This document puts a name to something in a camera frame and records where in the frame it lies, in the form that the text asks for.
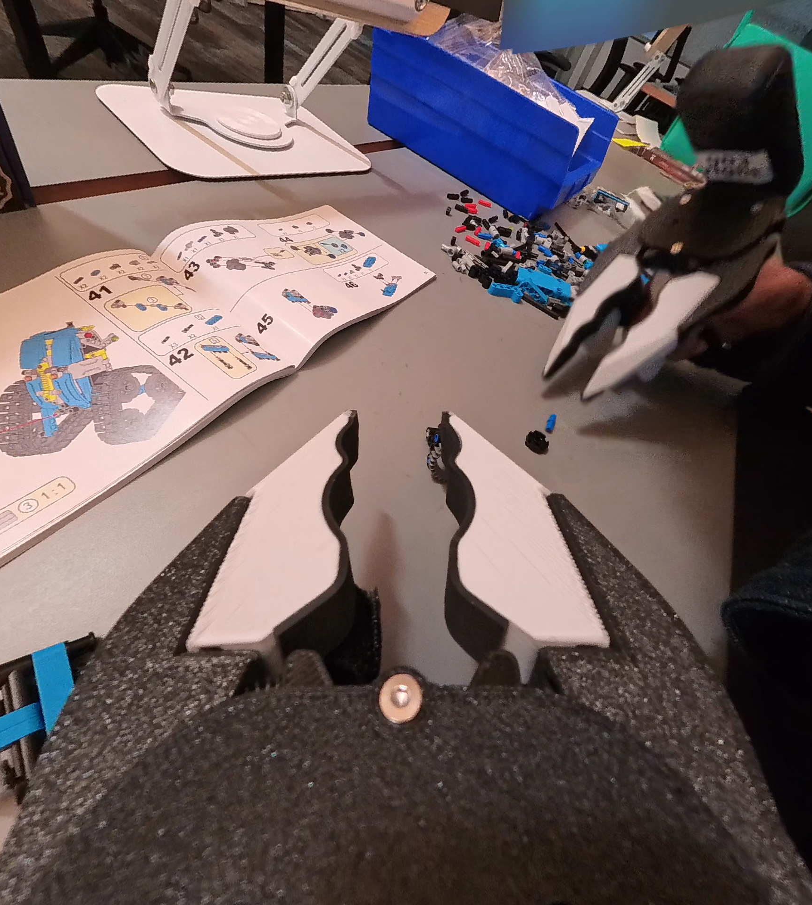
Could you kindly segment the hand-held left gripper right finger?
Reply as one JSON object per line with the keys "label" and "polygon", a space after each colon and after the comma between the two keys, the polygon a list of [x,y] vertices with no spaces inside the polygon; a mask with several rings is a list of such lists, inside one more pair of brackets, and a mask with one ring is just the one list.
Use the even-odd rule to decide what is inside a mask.
{"label": "hand-held left gripper right finger", "polygon": [[439,428],[450,542],[445,620],[465,650],[606,648],[550,493],[455,413]]}

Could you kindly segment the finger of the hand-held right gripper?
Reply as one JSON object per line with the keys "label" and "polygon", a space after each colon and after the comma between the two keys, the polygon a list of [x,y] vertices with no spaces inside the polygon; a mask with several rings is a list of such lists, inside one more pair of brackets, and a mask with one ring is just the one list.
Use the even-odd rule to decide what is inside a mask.
{"label": "finger of the hand-held right gripper", "polygon": [[702,271],[666,281],[649,314],[604,356],[581,399],[592,399],[635,376],[652,379],[679,344],[684,321],[696,313],[719,283],[719,276]]}
{"label": "finger of the hand-held right gripper", "polygon": [[579,287],[548,356],[543,378],[555,376],[610,319],[616,325],[628,324],[643,304],[644,287],[638,255],[606,249]]}

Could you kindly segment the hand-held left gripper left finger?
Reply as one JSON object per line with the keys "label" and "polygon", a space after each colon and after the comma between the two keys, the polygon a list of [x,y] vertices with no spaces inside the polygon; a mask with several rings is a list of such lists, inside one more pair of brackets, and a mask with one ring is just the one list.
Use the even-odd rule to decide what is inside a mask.
{"label": "hand-held left gripper left finger", "polygon": [[341,526],[352,508],[358,416],[345,411],[249,492],[187,650],[333,650],[356,589]]}

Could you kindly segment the grey desk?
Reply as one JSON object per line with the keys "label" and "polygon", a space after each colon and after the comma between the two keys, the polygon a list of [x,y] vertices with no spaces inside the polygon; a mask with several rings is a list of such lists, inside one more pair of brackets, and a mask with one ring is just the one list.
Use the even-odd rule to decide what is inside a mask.
{"label": "grey desk", "polygon": [[[718,606],[729,591],[736,438],[725,385],[677,369],[599,406],[547,391],[540,372],[556,324],[490,298],[449,269],[440,203],[450,181],[368,126],[366,87],[321,88],[311,108],[349,141],[367,143],[370,173],[216,184],[175,183],[103,109],[95,86],[0,79],[0,101],[39,201],[0,217],[0,291],[95,252],[151,250],[188,222],[321,204],[437,279],[328,339],[294,376],[254,391],[0,568],[0,662],[106,633],[230,498],[354,408],[360,458],[344,531],[356,582],[380,590],[386,665],[416,666],[439,683],[462,683],[471,673],[443,614],[455,524],[425,465],[425,428],[449,410],[566,494],[673,605],[723,674]],[[533,430],[548,436],[547,454],[525,447]],[[0,844],[12,817],[12,808],[0,811]]]}

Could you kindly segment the person's right hand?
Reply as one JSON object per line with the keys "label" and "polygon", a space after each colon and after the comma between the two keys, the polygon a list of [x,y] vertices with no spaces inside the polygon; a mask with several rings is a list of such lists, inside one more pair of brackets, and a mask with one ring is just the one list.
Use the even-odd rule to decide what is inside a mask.
{"label": "person's right hand", "polygon": [[711,340],[734,346],[772,335],[796,323],[811,302],[812,280],[773,257],[762,266],[745,298],[707,321],[679,353],[684,359],[694,359],[708,350]]}

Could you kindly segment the pile of small pins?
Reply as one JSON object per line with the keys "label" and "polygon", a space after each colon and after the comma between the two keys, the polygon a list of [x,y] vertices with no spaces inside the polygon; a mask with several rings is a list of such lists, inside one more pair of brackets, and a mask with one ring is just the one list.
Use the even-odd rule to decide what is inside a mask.
{"label": "pile of small pins", "polygon": [[528,220],[467,188],[445,195],[452,230],[441,249],[451,268],[488,295],[566,317],[607,243],[575,242],[558,222]]}

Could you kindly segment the brown flat box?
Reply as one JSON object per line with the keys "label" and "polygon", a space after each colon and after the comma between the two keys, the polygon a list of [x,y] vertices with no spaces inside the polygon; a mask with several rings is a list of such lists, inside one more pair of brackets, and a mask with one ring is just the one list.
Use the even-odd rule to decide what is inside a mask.
{"label": "brown flat box", "polygon": [[659,148],[646,148],[649,151],[649,162],[656,166],[663,175],[684,187],[699,187],[705,184],[703,174],[693,166],[686,165]]}

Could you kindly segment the blue plastic bin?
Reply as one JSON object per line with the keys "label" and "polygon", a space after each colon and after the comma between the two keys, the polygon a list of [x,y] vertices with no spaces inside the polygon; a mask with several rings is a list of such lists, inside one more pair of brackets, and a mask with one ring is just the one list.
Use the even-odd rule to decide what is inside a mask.
{"label": "blue plastic bin", "polygon": [[558,85],[577,128],[426,38],[375,28],[371,126],[514,214],[536,218],[597,175],[618,116]]}

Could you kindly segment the crumpled clear plastic wrap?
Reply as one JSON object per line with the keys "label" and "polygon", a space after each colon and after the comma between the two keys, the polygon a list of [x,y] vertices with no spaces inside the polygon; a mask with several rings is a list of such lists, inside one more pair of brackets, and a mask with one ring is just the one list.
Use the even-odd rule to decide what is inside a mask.
{"label": "crumpled clear plastic wrap", "polygon": [[578,131],[574,145],[578,149],[594,119],[582,117],[559,93],[534,53],[502,50],[500,38],[500,21],[461,14],[430,36],[430,41],[572,124]]}

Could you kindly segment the instruction booklet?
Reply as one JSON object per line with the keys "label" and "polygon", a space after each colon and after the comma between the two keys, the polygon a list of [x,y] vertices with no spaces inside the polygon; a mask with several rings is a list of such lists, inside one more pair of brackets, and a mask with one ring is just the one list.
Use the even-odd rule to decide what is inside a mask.
{"label": "instruction booklet", "polygon": [[0,294],[0,565],[434,278],[322,206],[189,224]]}

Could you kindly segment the blue black beam assembly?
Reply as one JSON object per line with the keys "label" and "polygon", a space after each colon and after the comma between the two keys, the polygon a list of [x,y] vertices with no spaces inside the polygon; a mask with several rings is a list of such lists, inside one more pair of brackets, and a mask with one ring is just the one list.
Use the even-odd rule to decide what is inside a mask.
{"label": "blue black beam assembly", "polygon": [[94,633],[0,664],[0,802],[21,802],[40,751],[98,644]]}

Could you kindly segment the dark denim jacket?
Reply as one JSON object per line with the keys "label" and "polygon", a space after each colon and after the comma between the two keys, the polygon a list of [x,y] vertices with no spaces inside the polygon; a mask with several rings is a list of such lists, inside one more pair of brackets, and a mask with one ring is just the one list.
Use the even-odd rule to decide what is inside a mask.
{"label": "dark denim jacket", "polygon": [[812,873],[812,530],[721,609],[729,693]]}

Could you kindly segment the dark board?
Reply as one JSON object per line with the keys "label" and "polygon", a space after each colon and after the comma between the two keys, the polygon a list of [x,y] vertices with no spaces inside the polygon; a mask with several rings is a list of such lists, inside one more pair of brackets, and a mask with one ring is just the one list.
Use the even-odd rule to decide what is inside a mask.
{"label": "dark board", "polygon": [[502,1],[281,1],[299,11],[344,18],[360,25],[427,37],[437,32],[451,12],[496,22]]}

